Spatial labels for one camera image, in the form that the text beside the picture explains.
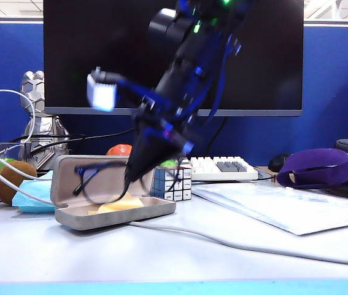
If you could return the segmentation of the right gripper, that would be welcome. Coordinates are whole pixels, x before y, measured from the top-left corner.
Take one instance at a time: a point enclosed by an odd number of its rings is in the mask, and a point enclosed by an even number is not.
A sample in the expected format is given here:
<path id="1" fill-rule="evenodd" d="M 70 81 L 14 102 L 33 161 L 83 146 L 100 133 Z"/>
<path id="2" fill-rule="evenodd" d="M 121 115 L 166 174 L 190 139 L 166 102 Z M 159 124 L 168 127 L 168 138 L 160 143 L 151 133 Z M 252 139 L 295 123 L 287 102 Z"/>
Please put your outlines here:
<path id="1" fill-rule="evenodd" d="M 134 91 L 142 100 L 134 117 L 136 137 L 125 171 L 125 180 L 129 183 L 176 154 L 188 154 L 193 150 L 195 140 L 188 126 L 204 100 L 204 90 L 186 92 L 179 100 L 150 88 Z"/>

